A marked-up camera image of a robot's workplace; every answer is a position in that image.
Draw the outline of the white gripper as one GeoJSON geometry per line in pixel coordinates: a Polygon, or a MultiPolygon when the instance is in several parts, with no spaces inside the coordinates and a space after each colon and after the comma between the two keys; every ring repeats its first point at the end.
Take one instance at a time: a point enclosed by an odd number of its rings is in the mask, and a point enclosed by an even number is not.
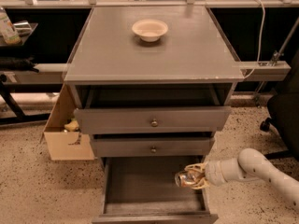
{"type": "Polygon", "coordinates": [[[226,179],[222,172],[221,161],[209,161],[205,163],[194,163],[185,167],[186,171],[204,172],[206,177],[194,179],[190,182],[192,189],[205,189],[209,183],[215,186],[220,186],[226,183],[226,179]]]}

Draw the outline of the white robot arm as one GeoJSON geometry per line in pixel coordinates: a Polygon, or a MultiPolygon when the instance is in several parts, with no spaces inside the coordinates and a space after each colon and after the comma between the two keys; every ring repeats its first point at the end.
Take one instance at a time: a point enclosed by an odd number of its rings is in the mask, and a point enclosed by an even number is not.
{"type": "Polygon", "coordinates": [[[261,152],[245,148],[236,158],[187,165],[181,183],[191,189],[204,189],[209,184],[219,186],[229,181],[245,182],[261,179],[276,189],[299,210],[299,182],[282,173],[261,152]]]}

